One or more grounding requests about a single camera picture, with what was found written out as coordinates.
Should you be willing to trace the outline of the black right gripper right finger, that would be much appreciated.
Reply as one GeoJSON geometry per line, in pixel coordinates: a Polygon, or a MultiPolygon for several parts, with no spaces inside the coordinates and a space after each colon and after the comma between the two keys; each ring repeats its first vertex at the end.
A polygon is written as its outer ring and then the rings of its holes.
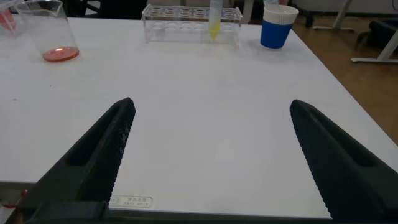
{"type": "Polygon", "coordinates": [[[290,115],[332,219],[397,223],[397,172],[316,107],[294,100],[290,115]]]}

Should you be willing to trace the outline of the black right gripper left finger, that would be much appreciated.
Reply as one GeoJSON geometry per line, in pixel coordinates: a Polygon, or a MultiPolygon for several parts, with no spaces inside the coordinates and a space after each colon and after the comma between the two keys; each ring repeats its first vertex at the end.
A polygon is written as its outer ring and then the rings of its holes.
{"type": "Polygon", "coordinates": [[[19,207],[109,202],[135,113],[130,98],[115,102],[27,192],[19,207]]]}

